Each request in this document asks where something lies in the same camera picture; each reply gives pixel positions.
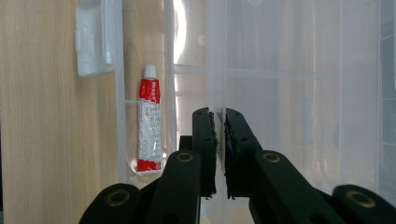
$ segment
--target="plastic wall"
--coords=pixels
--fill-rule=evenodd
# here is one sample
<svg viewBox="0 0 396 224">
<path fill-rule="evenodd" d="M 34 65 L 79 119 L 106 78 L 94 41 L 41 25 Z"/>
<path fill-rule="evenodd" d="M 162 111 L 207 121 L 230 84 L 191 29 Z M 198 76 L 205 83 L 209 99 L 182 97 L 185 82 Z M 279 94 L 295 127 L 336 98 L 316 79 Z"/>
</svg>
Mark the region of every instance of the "plastic wall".
<svg viewBox="0 0 396 224">
<path fill-rule="evenodd" d="M 189 134 L 195 107 L 219 119 L 230 107 L 314 187 L 355 184 L 396 204 L 396 136 L 383 131 L 395 111 L 383 96 L 381 61 L 393 60 L 384 55 L 392 41 L 381 42 L 386 2 L 175 0 L 179 134 Z"/>
</svg>

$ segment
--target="tube cap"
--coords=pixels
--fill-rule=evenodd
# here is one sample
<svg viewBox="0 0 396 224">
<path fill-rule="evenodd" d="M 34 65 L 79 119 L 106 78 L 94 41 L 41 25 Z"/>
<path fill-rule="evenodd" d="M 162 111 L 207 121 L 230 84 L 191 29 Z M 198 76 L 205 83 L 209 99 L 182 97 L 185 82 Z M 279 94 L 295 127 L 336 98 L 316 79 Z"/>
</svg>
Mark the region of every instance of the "tube cap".
<svg viewBox="0 0 396 224">
<path fill-rule="evenodd" d="M 145 75 L 146 78 L 156 78 L 157 71 L 154 64 L 146 64 Z"/>
</svg>

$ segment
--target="brass screw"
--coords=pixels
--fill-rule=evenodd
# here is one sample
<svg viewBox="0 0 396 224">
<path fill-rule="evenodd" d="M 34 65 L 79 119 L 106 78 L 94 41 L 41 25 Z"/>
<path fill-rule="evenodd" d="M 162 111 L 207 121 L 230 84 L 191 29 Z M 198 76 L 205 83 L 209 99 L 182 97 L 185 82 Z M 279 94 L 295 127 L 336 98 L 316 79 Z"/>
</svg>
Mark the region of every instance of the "brass screw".
<svg viewBox="0 0 396 224">
<path fill-rule="evenodd" d="M 374 208 L 376 206 L 375 200 L 356 190 L 350 190 L 346 193 L 346 197 L 354 204 L 364 208 Z"/>
<path fill-rule="evenodd" d="M 189 162 L 192 161 L 193 156 L 190 153 L 183 152 L 177 155 L 177 159 L 181 162 Z"/>
<path fill-rule="evenodd" d="M 264 155 L 262 155 L 262 157 L 263 157 L 265 160 L 267 160 L 267 161 L 269 161 L 269 162 L 272 162 L 272 163 L 280 162 L 280 157 L 277 156 L 277 155 L 274 154 L 274 153 L 264 153 Z"/>
<path fill-rule="evenodd" d="M 106 203 L 112 207 L 117 207 L 128 202 L 131 194 L 126 189 L 115 189 L 106 197 Z"/>
</svg>

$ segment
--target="clear plastic container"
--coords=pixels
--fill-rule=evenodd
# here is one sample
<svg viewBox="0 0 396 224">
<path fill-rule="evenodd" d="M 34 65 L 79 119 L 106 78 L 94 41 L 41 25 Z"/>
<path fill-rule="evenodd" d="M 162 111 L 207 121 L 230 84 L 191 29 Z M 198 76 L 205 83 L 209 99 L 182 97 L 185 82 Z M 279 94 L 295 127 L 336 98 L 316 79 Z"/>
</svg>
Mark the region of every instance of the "clear plastic container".
<svg viewBox="0 0 396 224">
<path fill-rule="evenodd" d="M 177 150 L 178 138 L 191 134 L 194 110 L 208 106 L 217 114 L 218 193 L 203 200 L 203 223 L 252 222 L 247 199 L 226 199 L 226 107 L 243 113 L 262 147 L 287 156 L 314 187 L 331 193 L 355 184 L 396 205 L 394 55 L 384 51 L 394 38 L 384 37 L 381 22 L 391 1 L 111 2 L 114 24 L 103 30 L 115 32 L 110 67 L 117 80 L 122 182 L 142 188 L 158 177 L 129 168 L 137 149 L 138 81 L 145 64 L 154 63 L 164 161 Z M 110 62 L 108 54 L 99 55 L 105 57 L 101 63 Z M 387 61 L 393 62 L 389 68 Z"/>
</svg>

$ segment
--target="wood grain surface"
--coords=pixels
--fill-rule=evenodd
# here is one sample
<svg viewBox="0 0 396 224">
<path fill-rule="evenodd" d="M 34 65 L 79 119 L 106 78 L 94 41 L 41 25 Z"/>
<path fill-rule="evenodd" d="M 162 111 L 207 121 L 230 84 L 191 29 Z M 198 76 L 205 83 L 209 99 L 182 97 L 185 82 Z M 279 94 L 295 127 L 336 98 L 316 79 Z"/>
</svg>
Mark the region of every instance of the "wood grain surface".
<svg viewBox="0 0 396 224">
<path fill-rule="evenodd" d="M 5 223 L 78 223 L 117 182 L 114 76 L 81 78 L 78 0 L 0 1 Z"/>
</svg>

